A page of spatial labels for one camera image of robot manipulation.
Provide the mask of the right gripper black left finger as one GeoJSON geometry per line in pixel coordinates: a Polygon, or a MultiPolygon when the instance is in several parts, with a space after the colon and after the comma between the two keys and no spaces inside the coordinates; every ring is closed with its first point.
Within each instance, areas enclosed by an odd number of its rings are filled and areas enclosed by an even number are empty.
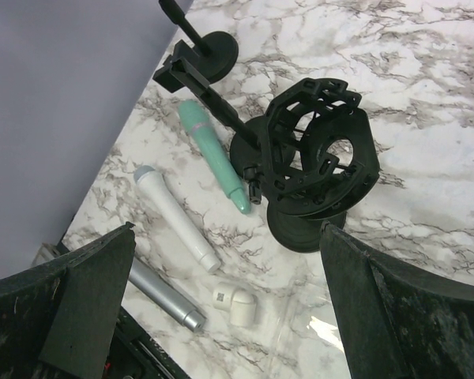
{"type": "Polygon", "coordinates": [[[135,251],[132,223],[0,280],[0,378],[100,378],[135,251]]]}

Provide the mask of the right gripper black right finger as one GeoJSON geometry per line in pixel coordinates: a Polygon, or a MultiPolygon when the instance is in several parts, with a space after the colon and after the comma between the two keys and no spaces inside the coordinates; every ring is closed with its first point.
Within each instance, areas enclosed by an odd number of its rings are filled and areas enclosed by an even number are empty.
{"type": "Polygon", "coordinates": [[[351,377],[474,378],[474,286],[328,222],[320,250],[351,377]]]}

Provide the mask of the silver grey microphone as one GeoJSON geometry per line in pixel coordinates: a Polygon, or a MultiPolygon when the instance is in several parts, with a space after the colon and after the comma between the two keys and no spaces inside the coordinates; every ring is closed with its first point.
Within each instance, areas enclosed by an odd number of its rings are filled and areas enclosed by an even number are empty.
{"type": "Polygon", "coordinates": [[[191,332],[200,332],[205,326],[206,318],[201,311],[136,257],[131,265],[129,280],[164,312],[191,332]]]}

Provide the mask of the white microphone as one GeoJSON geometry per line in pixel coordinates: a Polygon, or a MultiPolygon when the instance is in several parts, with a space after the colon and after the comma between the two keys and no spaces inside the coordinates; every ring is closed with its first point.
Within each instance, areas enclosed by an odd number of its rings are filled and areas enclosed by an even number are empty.
{"type": "Polygon", "coordinates": [[[144,165],[134,172],[134,181],[139,190],[156,206],[195,261],[209,273],[217,271],[221,266],[220,259],[172,195],[163,175],[153,167],[144,165]]]}

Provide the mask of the round base shock mount stand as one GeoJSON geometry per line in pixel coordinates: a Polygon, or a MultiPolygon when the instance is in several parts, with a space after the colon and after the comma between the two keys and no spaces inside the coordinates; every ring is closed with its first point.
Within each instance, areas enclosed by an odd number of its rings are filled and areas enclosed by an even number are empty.
{"type": "Polygon", "coordinates": [[[231,147],[250,201],[268,201],[269,230],[289,250],[316,251],[322,222],[343,227],[346,212],[378,180],[378,156],[360,101],[343,80],[302,79],[246,122],[257,138],[254,147],[231,147]]]}

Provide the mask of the mint green microphone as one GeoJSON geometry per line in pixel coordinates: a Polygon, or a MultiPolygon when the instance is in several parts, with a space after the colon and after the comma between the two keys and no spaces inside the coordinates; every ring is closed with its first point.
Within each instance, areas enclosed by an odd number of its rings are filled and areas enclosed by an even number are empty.
{"type": "Polygon", "coordinates": [[[178,112],[183,128],[196,142],[225,196],[242,214],[250,214],[250,200],[205,110],[196,101],[185,100],[178,112]]]}

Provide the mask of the round base clip stand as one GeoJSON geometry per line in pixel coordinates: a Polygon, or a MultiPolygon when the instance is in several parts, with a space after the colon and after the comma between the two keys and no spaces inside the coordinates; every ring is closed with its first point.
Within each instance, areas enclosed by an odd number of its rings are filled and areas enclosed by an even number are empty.
{"type": "Polygon", "coordinates": [[[161,9],[170,21],[179,26],[194,43],[188,46],[183,40],[175,45],[172,54],[168,55],[163,65],[153,74],[153,80],[170,92],[183,87],[169,73],[175,58],[185,58],[210,84],[223,79],[234,67],[239,55],[239,45],[236,39],[227,32],[216,31],[201,37],[186,19],[176,1],[159,0],[161,9]]]}
{"type": "Polygon", "coordinates": [[[198,55],[180,40],[163,66],[153,74],[153,80],[171,93],[188,88],[217,121],[235,131],[230,161],[238,176],[247,182],[263,179],[259,134],[265,126],[265,117],[260,115],[247,122],[241,120],[236,109],[210,87],[209,80],[196,68],[197,63],[198,55]]]}

